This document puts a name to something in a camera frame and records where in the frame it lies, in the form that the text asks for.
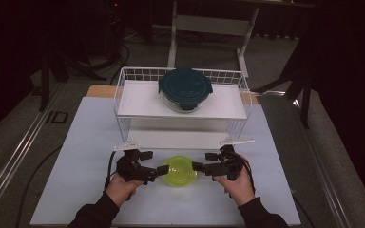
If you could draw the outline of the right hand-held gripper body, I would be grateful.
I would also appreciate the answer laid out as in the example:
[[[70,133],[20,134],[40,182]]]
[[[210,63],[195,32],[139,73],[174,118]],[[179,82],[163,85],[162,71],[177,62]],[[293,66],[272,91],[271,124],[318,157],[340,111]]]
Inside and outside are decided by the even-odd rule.
[[[252,175],[249,162],[235,151],[232,144],[225,144],[220,148],[219,161],[216,164],[215,176],[226,176],[230,181],[234,181],[242,168]]]

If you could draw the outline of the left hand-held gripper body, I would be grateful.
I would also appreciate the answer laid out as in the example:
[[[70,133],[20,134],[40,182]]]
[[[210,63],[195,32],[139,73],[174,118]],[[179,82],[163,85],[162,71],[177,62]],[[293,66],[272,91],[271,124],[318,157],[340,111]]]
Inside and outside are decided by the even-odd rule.
[[[140,146],[133,141],[123,142],[115,148],[115,151],[123,151],[124,155],[116,162],[116,172],[124,178],[125,181],[142,181],[147,184],[151,181],[148,177],[148,167],[139,164]]]

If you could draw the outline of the yellow-green plastic bowl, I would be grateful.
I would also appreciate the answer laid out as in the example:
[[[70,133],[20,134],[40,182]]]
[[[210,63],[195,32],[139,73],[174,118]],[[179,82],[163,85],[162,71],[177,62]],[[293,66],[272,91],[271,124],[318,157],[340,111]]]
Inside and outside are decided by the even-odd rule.
[[[186,187],[197,178],[197,172],[192,168],[193,160],[186,156],[173,156],[163,164],[169,166],[169,172],[163,180],[172,187]]]

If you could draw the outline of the white wire rack shelf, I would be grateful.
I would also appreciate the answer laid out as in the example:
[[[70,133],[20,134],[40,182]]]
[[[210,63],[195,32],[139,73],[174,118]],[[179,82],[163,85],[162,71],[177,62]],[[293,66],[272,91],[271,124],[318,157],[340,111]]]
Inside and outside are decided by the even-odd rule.
[[[212,92],[192,110],[168,100],[159,81],[164,67],[125,67],[114,95],[114,111],[124,141],[144,148],[218,149],[251,143],[241,132],[257,103],[239,71],[202,69]]]

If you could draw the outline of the round glass container teal lid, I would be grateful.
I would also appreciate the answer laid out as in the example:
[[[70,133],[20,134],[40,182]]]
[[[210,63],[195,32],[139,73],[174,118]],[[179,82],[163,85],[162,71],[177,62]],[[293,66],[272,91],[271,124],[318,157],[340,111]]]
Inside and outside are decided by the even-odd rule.
[[[158,91],[182,111],[193,111],[213,92],[211,81],[191,68],[176,68],[158,82]]]

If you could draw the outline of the person's left hand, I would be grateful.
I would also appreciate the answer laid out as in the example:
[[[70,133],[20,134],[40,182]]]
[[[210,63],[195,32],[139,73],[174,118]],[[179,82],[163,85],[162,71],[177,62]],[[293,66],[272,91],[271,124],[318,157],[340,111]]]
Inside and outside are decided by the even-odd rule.
[[[138,180],[125,181],[123,177],[115,173],[105,192],[118,207],[121,207],[130,196],[136,193],[136,189],[141,184]]]

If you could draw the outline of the person's right hand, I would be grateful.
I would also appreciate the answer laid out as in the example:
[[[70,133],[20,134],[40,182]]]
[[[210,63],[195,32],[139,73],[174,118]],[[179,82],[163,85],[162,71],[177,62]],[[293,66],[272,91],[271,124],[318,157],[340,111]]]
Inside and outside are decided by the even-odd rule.
[[[241,169],[235,180],[228,180],[222,176],[216,176],[214,180],[224,188],[238,206],[243,206],[255,198],[251,179],[245,168]]]

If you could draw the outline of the white table mat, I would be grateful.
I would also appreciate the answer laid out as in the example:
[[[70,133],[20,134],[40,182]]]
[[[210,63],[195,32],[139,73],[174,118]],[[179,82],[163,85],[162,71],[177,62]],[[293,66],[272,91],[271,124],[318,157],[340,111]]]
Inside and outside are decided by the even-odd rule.
[[[287,179],[280,163],[263,109],[255,104],[242,130],[243,142],[236,146],[252,169],[256,194],[265,208],[281,215],[290,225],[300,223]],[[199,129],[181,133],[152,132],[140,141],[154,156],[147,166],[156,167],[172,156],[183,155],[203,162],[206,150],[217,150],[224,135]],[[113,148],[122,143],[110,98],[85,97],[77,110],[67,138],[31,224],[68,225],[85,204],[102,194]],[[156,179],[139,188],[114,220],[118,226],[184,227],[240,226],[243,220],[236,204],[222,187],[203,174],[185,187],[175,188]]]

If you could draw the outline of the black tripod stand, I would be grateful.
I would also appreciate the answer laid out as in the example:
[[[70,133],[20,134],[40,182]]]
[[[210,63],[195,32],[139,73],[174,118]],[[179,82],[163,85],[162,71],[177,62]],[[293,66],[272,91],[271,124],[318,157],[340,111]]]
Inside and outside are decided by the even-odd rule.
[[[90,79],[105,81],[106,78],[101,77],[86,67],[79,64],[77,61],[72,60],[65,54],[57,51],[49,51],[42,56],[41,61],[41,103],[40,111],[43,111],[48,106],[49,102],[49,74],[52,73],[54,78],[58,82],[66,83],[69,76],[67,74],[66,66],[70,66],[73,69],[81,72],[83,75]]]
[[[302,93],[302,104],[300,108],[300,120],[303,126],[308,129],[308,112],[311,96],[311,83],[314,74],[312,59],[316,56],[317,51],[312,45],[312,35],[305,31],[298,40],[292,55],[287,61],[280,76],[273,82],[255,88],[254,92],[264,93],[274,87],[291,82],[284,96],[287,100],[294,101]]]

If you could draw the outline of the aluminium floor rail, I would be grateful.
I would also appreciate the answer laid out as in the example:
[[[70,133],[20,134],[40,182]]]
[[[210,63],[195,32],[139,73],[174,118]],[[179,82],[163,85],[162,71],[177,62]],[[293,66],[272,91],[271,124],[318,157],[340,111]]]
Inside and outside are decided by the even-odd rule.
[[[300,211],[300,228],[351,228],[299,104],[279,91],[260,94],[282,166]]]
[[[10,155],[9,160],[4,164],[3,168],[0,170],[0,198],[6,190],[10,180],[12,179],[14,173],[20,166],[23,158],[27,155],[34,139],[38,135],[40,129],[42,128],[45,120],[48,118],[48,113],[51,110],[52,104],[57,98],[58,94],[64,89],[65,84],[57,84],[52,92],[48,95],[49,101],[47,106],[39,111],[30,125],[28,131],[22,140],[17,144],[16,148]]]

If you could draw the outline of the white metal desk frame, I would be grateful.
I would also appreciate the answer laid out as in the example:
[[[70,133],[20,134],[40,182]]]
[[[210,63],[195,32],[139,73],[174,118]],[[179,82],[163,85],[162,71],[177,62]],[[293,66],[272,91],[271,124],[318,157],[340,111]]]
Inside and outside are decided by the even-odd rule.
[[[169,68],[175,66],[177,52],[177,31],[193,31],[214,33],[222,35],[240,36],[243,38],[243,43],[240,48],[236,49],[236,55],[241,73],[247,77],[248,70],[245,62],[245,51],[256,25],[259,11],[261,8],[312,8],[310,4],[288,3],[281,0],[247,0],[251,4],[250,18],[248,20],[235,20],[224,18],[213,18],[198,15],[183,15],[178,14],[178,0],[173,0],[172,19],[171,19],[171,44],[168,54]]]

